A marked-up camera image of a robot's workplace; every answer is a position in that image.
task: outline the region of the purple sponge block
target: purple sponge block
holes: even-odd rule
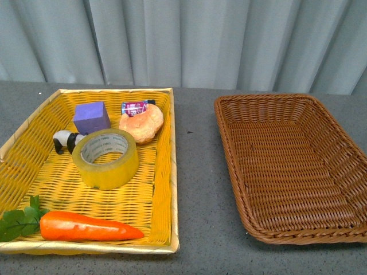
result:
[[[82,135],[87,135],[111,126],[104,102],[79,104],[75,108],[74,124]]]

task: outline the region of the toy carrot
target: toy carrot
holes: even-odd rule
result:
[[[121,222],[66,211],[40,210],[38,196],[30,196],[30,206],[24,211],[5,211],[0,219],[0,242],[38,231],[50,241],[117,241],[144,237],[139,229]]]
[[[52,241],[118,241],[144,237],[143,232],[116,221],[95,219],[84,215],[50,211],[40,221],[41,236]]]

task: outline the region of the small packet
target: small packet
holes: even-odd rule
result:
[[[147,104],[154,104],[154,99],[148,99],[143,101],[133,101],[133,102],[122,102],[121,104],[121,114],[127,114],[129,117],[133,117],[139,113],[145,112],[147,110]]]

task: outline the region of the white curtain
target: white curtain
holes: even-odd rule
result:
[[[0,0],[0,80],[367,95],[367,1]]]

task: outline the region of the green leaf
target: green leaf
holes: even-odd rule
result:
[[[0,242],[10,242],[13,239],[18,238],[21,235],[22,227],[16,226],[12,227],[11,230],[7,228],[7,230],[0,237]]]
[[[1,219],[0,220],[0,238],[5,233],[6,228],[7,228],[7,222]]]
[[[0,242],[9,242],[20,235],[28,236],[40,231],[40,219],[49,210],[40,210],[39,196],[30,196],[29,205],[22,210],[6,211],[0,219]]]
[[[23,217],[24,212],[22,210],[5,211],[4,215],[2,216],[3,220],[11,225]]]
[[[40,210],[40,216],[41,216],[41,218],[46,214],[46,213],[48,213],[48,212],[50,212],[50,210],[48,210],[48,209],[42,209],[42,210]]]
[[[31,195],[29,198],[29,205],[36,210],[40,209],[40,197],[38,195],[35,197]]]

